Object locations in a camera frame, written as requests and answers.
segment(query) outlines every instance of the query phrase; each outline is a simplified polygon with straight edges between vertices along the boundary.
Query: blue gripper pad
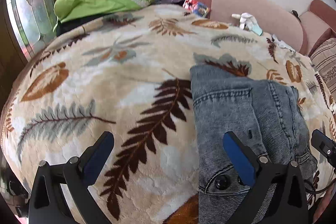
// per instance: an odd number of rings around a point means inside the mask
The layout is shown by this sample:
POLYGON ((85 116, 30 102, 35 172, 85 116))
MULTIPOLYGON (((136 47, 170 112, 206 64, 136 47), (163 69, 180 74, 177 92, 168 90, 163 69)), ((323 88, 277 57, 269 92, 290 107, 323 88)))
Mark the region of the blue gripper pad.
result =
POLYGON ((95 184, 113 147, 113 134, 105 131, 99 140, 92 146, 94 152, 83 168, 83 185, 87 187, 95 184))
POLYGON ((232 162, 235 170, 245 185, 253 186, 255 183, 255 170, 246 155, 240 149, 236 141, 227 132, 223 136, 223 148, 232 162))

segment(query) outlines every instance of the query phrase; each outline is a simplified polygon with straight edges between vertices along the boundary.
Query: black button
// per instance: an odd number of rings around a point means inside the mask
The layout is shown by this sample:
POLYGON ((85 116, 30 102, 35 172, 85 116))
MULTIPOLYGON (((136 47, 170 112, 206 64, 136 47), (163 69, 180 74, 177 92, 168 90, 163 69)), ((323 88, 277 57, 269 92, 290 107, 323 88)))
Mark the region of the black button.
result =
POLYGON ((242 182, 242 179, 240 178, 240 176, 238 176, 238 183, 242 186, 245 186, 245 184, 242 182))
POLYGON ((215 178, 215 186, 218 190, 225 190, 230 185, 230 179, 226 175, 219 175, 215 178))

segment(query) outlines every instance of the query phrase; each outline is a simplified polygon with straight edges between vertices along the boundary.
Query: orange leaf print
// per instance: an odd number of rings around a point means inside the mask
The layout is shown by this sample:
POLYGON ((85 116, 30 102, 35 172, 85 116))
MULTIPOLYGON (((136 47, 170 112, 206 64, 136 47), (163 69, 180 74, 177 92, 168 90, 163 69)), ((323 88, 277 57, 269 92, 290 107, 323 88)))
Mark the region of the orange leaf print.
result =
POLYGON ((3 132, 2 134, 4 134, 4 131, 6 131, 6 138, 8 138, 8 133, 12 132, 14 130, 13 126, 12 126, 12 110, 13 110, 13 106, 14 106, 14 101, 16 100, 18 94, 18 90, 17 92, 14 93, 13 98, 11 99, 11 103, 8 106, 8 110, 5 116, 5 121, 4 121, 4 126, 3 126, 3 132))
POLYGON ((302 73, 299 65, 294 66, 293 63, 289 60, 286 62, 286 69, 288 76, 292 82, 301 82, 302 73))
POLYGON ((162 224, 198 224, 198 194, 189 198, 162 224))
POLYGON ((211 29, 227 29, 228 25, 218 22, 218 21, 212 21, 208 19, 199 19, 194 22, 192 22, 191 25, 204 27, 204 28, 211 28, 211 29))
POLYGON ((61 62, 43 71, 28 88, 21 102, 36 100, 47 93, 54 92, 69 75, 65 65, 61 62))
POLYGON ((121 51, 121 52, 118 52, 118 54, 114 56, 114 59, 121 60, 125 58, 126 55, 127 55, 127 51, 121 51))
POLYGON ((268 70, 267 73, 266 73, 266 78, 268 80, 277 81, 281 85, 287 85, 284 82, 284 79, 280 76, 280 73, 278 73, 277 70, 274 70, 274 69, 268 70))
POLYGON ((302 110, 302 104, 305 102, 305 100, 306 100, 306 97, 297 99, 297 105, 298 105, 300 110, 302 110))

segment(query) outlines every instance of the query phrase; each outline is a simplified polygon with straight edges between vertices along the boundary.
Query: metal screw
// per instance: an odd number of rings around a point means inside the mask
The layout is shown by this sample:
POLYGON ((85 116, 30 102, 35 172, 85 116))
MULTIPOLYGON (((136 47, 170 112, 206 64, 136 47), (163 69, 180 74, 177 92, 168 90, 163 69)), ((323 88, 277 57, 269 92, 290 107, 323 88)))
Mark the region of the metal screw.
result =
POLYGON ((238 180, 238 183, 240 185, 245 186, 245 184, 244 184, 244 182, 242 182, 242 179, 240 178, 240 176, 238 176, 237 180, 238 180))
POLYGON ((41 160, 40 162, 39 162, 39 167, 42 167, 43 165, 45 165, 46 164, 46 161, 45 160, 41 160))
POLYGON ((78 157, 72 157, 72 158, 69 160, 69 162, 70 162, 71 164, 75 164, 76 162, 78 162, 78 157))
POLYGON ((292 161, 291 161, 291 166, 293 166, 293 167, 297 167, 297 162, 294 161, 294 160, 292 160, 292 161))
POLYGON ((259 160, 260 160, 260 162, 262 162, 264 164, 268 163, 268 158, 266 158, 264 156, 260 157, 259 160))

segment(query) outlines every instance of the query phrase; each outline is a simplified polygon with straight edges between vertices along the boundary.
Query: pink couch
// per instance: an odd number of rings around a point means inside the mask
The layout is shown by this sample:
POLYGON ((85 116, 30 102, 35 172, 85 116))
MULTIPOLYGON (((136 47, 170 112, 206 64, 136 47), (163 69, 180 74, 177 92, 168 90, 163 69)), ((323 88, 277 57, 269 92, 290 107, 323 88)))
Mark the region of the pink couch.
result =
POLYGON ((310 10, 300 17, 302 23, 290 12, 269 0, 198 1, 211 7, 209 18, 212 20, 237 24, 237 20, 233 19, 231 14, 248 12, 256 17, 259 26, 265 32, 275 34, 306 55, 319 46, 320 40, 332 35, 332 30, 336 29, 336 11, 320 0, 314 0, 310 10))

